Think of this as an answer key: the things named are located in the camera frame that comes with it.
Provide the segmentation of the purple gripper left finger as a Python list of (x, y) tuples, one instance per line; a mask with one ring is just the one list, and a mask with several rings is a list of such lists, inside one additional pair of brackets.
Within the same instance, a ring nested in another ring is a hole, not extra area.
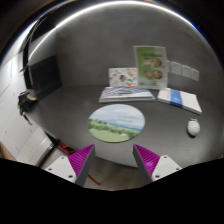
[(95, 145), (92, 144), (70, 156), (60, 156), (46, 168), (46, 171), (83, 186), (94, 157)]

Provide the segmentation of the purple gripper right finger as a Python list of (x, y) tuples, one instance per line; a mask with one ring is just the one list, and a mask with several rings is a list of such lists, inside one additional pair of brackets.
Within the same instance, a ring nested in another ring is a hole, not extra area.
[(151, 183), (181, 170), (168, 155), (156, 153), (137, 144), (133, 145), (133, 155), (145, 183)]

